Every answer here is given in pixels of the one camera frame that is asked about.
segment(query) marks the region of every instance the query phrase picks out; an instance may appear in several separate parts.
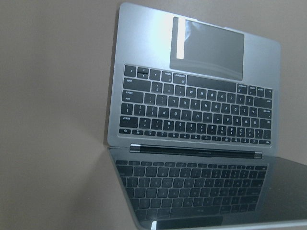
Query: space bar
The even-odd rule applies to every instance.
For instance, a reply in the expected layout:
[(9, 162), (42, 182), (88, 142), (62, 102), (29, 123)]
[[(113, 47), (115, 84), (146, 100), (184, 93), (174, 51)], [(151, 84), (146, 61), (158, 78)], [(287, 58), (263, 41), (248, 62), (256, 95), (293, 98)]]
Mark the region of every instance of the space bar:
[(220, 211), (219, 206), (210, 207), (180, 207), (173, 208), (171, 217), (193, 217), (193, 216), (206, 216), (215, 215)]
[(187, 85), (213, 90), (236, 92), (236, 84), (234, 82), (195, 77), (191, 75), (188, 75), (187, 77)]

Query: laptop hinge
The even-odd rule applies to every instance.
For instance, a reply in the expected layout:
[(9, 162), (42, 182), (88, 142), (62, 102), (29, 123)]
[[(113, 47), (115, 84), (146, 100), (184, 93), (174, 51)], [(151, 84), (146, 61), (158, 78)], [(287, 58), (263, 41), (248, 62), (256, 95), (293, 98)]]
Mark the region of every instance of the laptop hinge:
[(262, 159), (262, 152), (227, 150), (227, 149), (196, 149), (167, 147), (155, 145), (130, 144), (130, 153), (154, 153), (169, 155), (186, 155), (198, 157), (228, 157), (228, 158), (245, 158), (245, 159)]

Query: laptop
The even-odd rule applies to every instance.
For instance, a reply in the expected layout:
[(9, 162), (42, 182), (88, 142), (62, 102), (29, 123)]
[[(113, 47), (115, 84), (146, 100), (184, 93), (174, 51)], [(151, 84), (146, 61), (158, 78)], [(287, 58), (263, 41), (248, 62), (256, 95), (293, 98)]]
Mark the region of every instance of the laptop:
[(123, 3), (109, 151), (139, 229), (253, 223), (277, 153), (278, 42)]

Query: keyboard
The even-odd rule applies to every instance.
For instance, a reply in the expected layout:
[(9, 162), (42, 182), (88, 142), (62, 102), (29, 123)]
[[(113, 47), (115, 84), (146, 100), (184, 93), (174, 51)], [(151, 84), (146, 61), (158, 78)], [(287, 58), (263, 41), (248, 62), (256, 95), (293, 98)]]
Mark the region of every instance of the keyboard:
[(266, 165), (117, 160), (139, 221), (256, 210)]
[(125, 65), (121, 94), (121, 135), (272, 144), (272, 89)]

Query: gray wall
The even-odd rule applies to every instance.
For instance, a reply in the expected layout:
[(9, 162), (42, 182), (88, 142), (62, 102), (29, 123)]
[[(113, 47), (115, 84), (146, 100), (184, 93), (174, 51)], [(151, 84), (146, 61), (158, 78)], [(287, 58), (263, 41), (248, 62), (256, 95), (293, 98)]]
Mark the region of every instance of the gray wall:
[[(279, 155), (307, 164), (307, 1), (131, 2), (279, 41)], [(0, 229), (133, 228), (104, 130), (119, 5), (0, 1)]]

